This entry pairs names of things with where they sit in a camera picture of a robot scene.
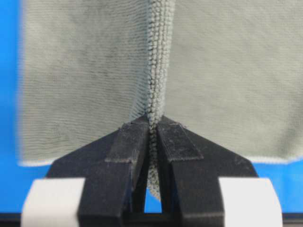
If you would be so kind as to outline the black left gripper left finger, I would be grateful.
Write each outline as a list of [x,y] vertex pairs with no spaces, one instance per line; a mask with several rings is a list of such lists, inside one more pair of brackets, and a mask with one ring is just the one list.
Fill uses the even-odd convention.
[[120,227],[147,154],[145,116],[55,160],[23,205],[23,227]]

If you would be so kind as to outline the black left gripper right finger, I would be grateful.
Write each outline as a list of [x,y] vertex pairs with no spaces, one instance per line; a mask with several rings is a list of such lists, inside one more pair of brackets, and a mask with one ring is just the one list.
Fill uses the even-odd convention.
[[156,127],[162,210],[169,227],[281,227],[268,178],[246,158],[163,117]]

